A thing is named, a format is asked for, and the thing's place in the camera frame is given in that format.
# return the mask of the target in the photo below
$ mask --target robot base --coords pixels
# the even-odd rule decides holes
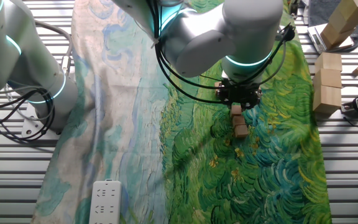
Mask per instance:
[[[34,107],[29,103],[27,106],[27,110],[25,114],[28,117],[37,117],[37,114],[35,112]],[[22,136],[23,138],[26,138],[28,136],[31,136],[32,134],[39,131],[44,124],[41,123],[41,121],[31,121],[29,119],[24,120],[23,129],[22,129]],[[47,131],[45,135],[43,135],[40,140],[58,140],[60,138],[61,133],[57,133],[51,129]]]

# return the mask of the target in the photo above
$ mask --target fabric cloth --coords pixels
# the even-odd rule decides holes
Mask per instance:
[[[199,12],[219,3],[190,1]],[[289,22],[285,3],[282,24]],[[248,137],[235,139],[229,109],[169,85],[152,41],[110,0],[75,1],[72,34],[79,99],[32,223],[88,224],[92,184],[104,179],[122,182],[121,223],[331,222],[313,87],[297,38],[262,86],[260,105],[243,113]],[[281,48],[264,78],[282,56]],[[205,75],[221,72],[217,63]],[[216,100],[213,90],[174,81]]]
[[[328,19],[334,12],[341,0],[310,0],[309,26],[317,26],[328,23]],[[351,35],[352,39],[358,41],[358,25]]]

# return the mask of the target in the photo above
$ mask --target power strip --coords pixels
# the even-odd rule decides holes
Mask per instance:
[[[120,181],[93,183],[89,224],[119,224],[121,206]]]

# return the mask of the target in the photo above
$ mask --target black cable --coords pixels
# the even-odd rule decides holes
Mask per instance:
[[[351,126],[353,126],[353,127],[355,127],[355,128],[358,128],[358,125],[355,125],[355,124],[351,123],[346,117],[343,117],[343,119],[344,119],[345,121],[347,121]]]
[[[204,78],[208,78],[210,80],[215,80],[215,81],[218,81],[218,82],[221,82],[222,80],[218,80],[217,78],[212,78],[212,77],[207,77],[205,75],[200,75],[201,77],[204,77]]]
[[[47,90],[43,90],[43,92],[45,94],[42,94],[44,100],[45,100],[45,103],[47,104],[47,108],[48,108],[48,113],[51,112],[52,110],[52,118],[47,118],[45,124],[42,126],[42,128],[40,130],[38,130],[35,134],[31,135],[31,136],[28,136],[28,137],[25,137],[25,138],[21,138],[19,136],[16,136],[15,134],[13,134],[12,132],[10,132],[10,130],[4,125],[4,123],[1,123],[1,126],[6,130],[6,132],[8,134],[10,134],[11,136],[8,136],[7,134],[3,133],[1,130],[0,130],[0,134],[4,135],[5,137],[11,139],[11,140],[18,140],[18,141],[27,141],[27,142],[30,142],[30,141],[35,141],[35,140],[38,140],[39,138],[41,138],[43,135],[46,134],[46,132],[49,130],[50,126],[52,125],[53,123],[53,120],[55,118],[55,108],[53,107],[53,100],[52,100],[52,97],[50,96],[49,92]]]
[[[11,101],[11,102],[9,102],[9,103],[5,103],[5,104],[3,104],[3,105],[0,105],[0,108],[4,108],[4,107],[6,107],[6,106],[10,106],[10,105],[12,105],[12,104],[14,104],[14,103],[17,103],[17,102],[19,102],[20,100],[23,100],[23,99],[29,99],[32,95],[34,95],[35,93],[37,93],[39,90],[32,90],[32,91],[30,91],[30,92],[28,92],[28,93],[26,93],[26,94],[24,94],[24,95],[22,95],[20,98],[18,98],[18,99],[16,99],[16,100],[13,100],[13,101]]]
[[[0,124],[7,121],[18,109],[19,107],[26,101],[25,100],[22,100],[4,119],[0,120]]]
[[[264,81],[261,81],[259,84],[257,84],[258,86],[263,85],[264,83],[267,83],[270,79],[272,79],[275,75],[277,75],[277,73],[281,70],[281,68],[283,67],[284,64],[284,60],[285,60],[285,54],[287,52],[287,46],[285,45],[285,41],[283,43],[283,58],[280,62],[280,65],[278,66],[278,68],[276,69],[276,71],[273,72],[273,74],[271,76],[269,76],[268,78],[266,78]]]
[[[230,89],[230,88],[235,88],[235,87],[239,87],[243,84],[246,84],[247,82],[253,80],[254,78],[256,78],[258,75],[260,75],[265,69],[266,67],[272,62],[274,56],[276,56],[279,48],[281,47],[281,45],[283,44],[283,40],[281,40],[276,49],[274,50],[274,52],[272,53],[272,55],[268,58],[268,60],[264,63],[264,65],[262,67],[260,67],[251,77],[247,78],[246,80],[244,81],[241,81],[241,82],[238,82],[238,83],[235,83],[234,85],[231,85],[231,86],[219,86],[219,87],[215,87],[215,86],[206,86],[206,85],[200,85],[198,83],[194,83],[194,82],[191,82],[189,80],[187,80],[186,78],[183,78],[181,75],[177,74],[169,65],[168,63],[165,61],[165,58],[162,57],[162,62],[163,64],[165,65],[165,67],[174,75],[176,76],[177,78],[179,78],[181,81],[184,81],[185,83],[187,84],[190,84],[190,85],[193,85],[193,86],[197,86],[197,87],[200,87],[200,88],[206,88],[206,89],[212,89],[212,90],[221,90],[221,89]]]
[[[159,57],[157,57],[157,62],[158,64],[160,65],[160,67],[162,67],[162,64],[161,64],[161,60]],[[182,90],[181,88],[179,88],[179,86],[177,86],[175,84],[175,82],[173,82],[173,80],[169,77],[169,75],[167,74],[167,71],[165,71],[164,69],[162,69],[162,73],[165,75],[165,78],[167,78],[167,80],[181,93],[183,93],[184,95],[186,95],[187,97],[193,99],[193,100],[197,100],[197,101],[200,101],[200,102],[203,102],[203,103],[216,103],[216,104],[224,104],[224,102],[222,101],[211,101],[211,100],[204,100],[204,99],[200,99],[200,98],[197,98],[195,96],[192,96],[190,94],[188,94],[187,92],[185,92],[184,90]]]
[[[154,37],[156,39],[158,39],[158,33],[160,31],[159,29],[159,21],[158,21],[158,6],[157,6],[157,2],[154,1],[154,8],[152,7],[150,0],[146,0],[147,5],[150,8],[150,11],[152,13],[153,16],[153,22],[154,22]],[[165,69],[163,68],[163,65],[161,63],[161,47],[160,47],[161,43],[157,43],[155,46],[155,54],[157,56],[157,62],[160,65],[160,68],[162,70],[162,73],[165,75],[165,78],[167,78],[167,80],[171,83],[171,85],[173,85],[179,92],[181,92],[182,94],[184,94],[185,96],[191,98],[192,100],[197,100],[203,103],[216,103],[216,104],[223,104],[222,101],[211,101],[211,100],[204,100],[204,99],[200,99],[197,98],[195,96],[192,96],[190,94],[188,94],[187,92],[185,92],[184,90],[182,90],[179,86],[177,86],[175,84],[175,82],[169,77],[169,75],[167,74],[167,71],[165,71]]]

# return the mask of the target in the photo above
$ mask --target stacked wooden blocks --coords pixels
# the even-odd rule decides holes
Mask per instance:
[[[231,119],[233,122],[234,135],[236,138],[245,138],[248,135],[248,128],[246,120],[242,115],[240,105],[232,105],[230,110]]]
[[[341,108],[341,55],[322,53],[314,67],[316,74],[313,79],[313,111],[333,114]]]
[[[358,25],[358,0],[342,0],[335,9],[321,38],[327,49],[343,43]]]

